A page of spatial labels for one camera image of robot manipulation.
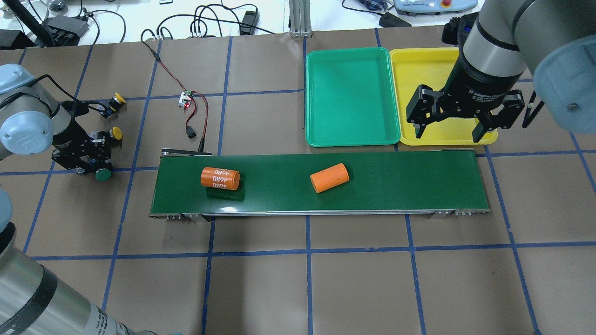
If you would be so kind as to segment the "black gripper by buttons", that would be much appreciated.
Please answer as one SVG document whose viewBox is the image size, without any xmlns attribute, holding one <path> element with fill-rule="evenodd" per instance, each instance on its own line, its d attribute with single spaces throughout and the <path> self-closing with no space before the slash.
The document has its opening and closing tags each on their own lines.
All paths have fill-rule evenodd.
<svg viewBox="0 0 596 335">
<path fill-rule="evenodd" d="M 66 129 L 54 135 L 51 159 L 66 170 L 76 170 L 78 175 L 93 174 L 100 168 L 113 171 L 113 165 L 106 161 L 106 147 L 112 146 L 110 131 L 95 131 L 89 135 L 76 121 L 77 116 L 89 112 L 85 104 L 63 101 L 59 106 L 68 116 Z"/>
</svg>

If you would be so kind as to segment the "black gripper over trays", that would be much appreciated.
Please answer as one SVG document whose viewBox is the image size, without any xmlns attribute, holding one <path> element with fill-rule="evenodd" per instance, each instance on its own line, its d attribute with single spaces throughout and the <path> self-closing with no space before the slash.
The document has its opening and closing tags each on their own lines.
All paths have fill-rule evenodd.
<svg viewBox="0 0 596 335">
<path fill-rule="evenodd" d="M 479 123 L 472 138 L 478 143 L 488 132 L 511 128 L 520 116 L 525 106 L 523 93 L 512 89 L 519 77 L 485 74 L 459 55 L 441 91 L 417 86 L 406 107 L 406 120 L 420 139 L 428 125 L 440 121 L 440 110 L 450 117 L 476 117 Z"/>
</svg>

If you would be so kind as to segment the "robot arm by buttons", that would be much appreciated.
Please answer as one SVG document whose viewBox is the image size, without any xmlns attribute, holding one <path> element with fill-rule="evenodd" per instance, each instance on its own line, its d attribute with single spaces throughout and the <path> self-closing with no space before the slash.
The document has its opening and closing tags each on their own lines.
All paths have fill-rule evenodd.
<svg viewBox="0 0 596 335">
<path fill-rule="evenodd" d="M 156 65 L 117 66 L 100 74 L 67 70 L 64 86 L 77 97 L 103 98 L 118 92 L 132 97 L 128 109 L 116 119 L 96 113 L 81 117 L 89 129 L 118 125 L 125 138 L 114 149 L 116 171 L 110 180 L 97 181 L 86 174 L 68 173 L 51 162 L 52 149 L 39 155 L 13 155 L 1 163 L 1 189 L 14 206 L 12 244 L 2 253 L 1 321 L 5 322 L 30 299 L 43 271 L 53 271 L 58 285 L 30 328 L 44 334 L 76 333 L 88 325 L 91 305 L 134 332 L 196 335 L 200 333 L 200 299 L 192 292 L 197 281 L 184 275 L 204 267 L 202 261 L 157 257 L 171 250 L 173 233 L 186 222 L 151 219 L 148 210 L 157 178 L 150 164 L 145 138 L 151 123 L 162 121 L 153 112 L 151 90 Z"/>
</svg>

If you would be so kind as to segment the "robot arm over trays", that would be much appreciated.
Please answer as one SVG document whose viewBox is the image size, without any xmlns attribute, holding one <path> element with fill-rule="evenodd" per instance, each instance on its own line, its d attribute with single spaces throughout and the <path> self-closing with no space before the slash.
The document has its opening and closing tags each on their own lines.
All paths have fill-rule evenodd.
<svg viewBox="0 0 596 335">
<path fill-rule="evenodd" d="M 445 24 L 441 40 L 458 47 L 458 59 L 441 90 L 413 93 L 406 120 L 416 138 L 456 117 L 477 119 L 471 138 L 479 142 L 521 114 L 528 127 L 543 106 L 567 131 L 595 132 L 593 0 L 486 0 Z"/>
</svg>

